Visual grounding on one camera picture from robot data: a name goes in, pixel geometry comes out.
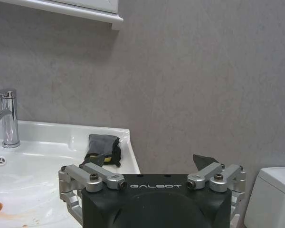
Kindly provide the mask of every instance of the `dark gray rag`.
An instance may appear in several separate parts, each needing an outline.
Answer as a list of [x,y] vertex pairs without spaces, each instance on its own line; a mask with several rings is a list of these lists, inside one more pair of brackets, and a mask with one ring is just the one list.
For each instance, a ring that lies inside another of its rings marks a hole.
[[104,156],[104,164],[115,164],[120,167],[121,150],[119,148],[119,138],[107,134],[90,134],[89,150],[85,156],[83,164],[97,160],[99,156]]

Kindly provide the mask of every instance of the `sink overflow hole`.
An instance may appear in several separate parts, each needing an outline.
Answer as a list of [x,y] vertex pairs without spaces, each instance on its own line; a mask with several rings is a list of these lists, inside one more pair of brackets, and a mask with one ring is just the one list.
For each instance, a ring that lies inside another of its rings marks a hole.
[[6,164],[6,159],[5,157],[0,156],[0,166],[3,166]]

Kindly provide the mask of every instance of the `ceramic basin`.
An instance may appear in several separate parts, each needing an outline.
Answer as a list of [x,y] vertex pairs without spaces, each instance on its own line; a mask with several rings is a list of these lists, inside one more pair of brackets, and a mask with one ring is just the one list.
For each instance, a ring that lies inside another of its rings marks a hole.
[[19,121],[21,145],[6,149],[0,126],[0,228],[81,227],[59,199],[58,170],[83,161],[90,133],[120,138],[122,166],[104,168],[140,172],[127,129]]

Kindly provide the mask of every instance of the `toilet tank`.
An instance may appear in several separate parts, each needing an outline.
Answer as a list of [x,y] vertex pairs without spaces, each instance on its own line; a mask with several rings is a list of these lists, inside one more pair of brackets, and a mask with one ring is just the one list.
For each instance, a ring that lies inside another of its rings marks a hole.
[[285,167],[261,169],[244,223],[247,228],[285,228]]

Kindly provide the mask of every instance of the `black screw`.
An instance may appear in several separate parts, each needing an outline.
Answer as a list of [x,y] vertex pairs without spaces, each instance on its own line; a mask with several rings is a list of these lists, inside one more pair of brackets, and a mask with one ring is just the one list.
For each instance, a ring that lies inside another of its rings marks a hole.
[[94,180],[98,180],[98,174],[97,173],[93,173],[90,175],[90,180],[94,181]]
[[214,175],[214,179],[217,181],[219,181],[219,180],[221,181],[223,178],[224,178],[224,176],[222,174],[215,174]]
[[128,185],[127,182],[122,181],[118,184],[118,189],[123,190],[127,187],[127,185]]
[[194,189],[195,188],[195,182],[188,181],[187,182],[187,188],[190,189],[190,190]]

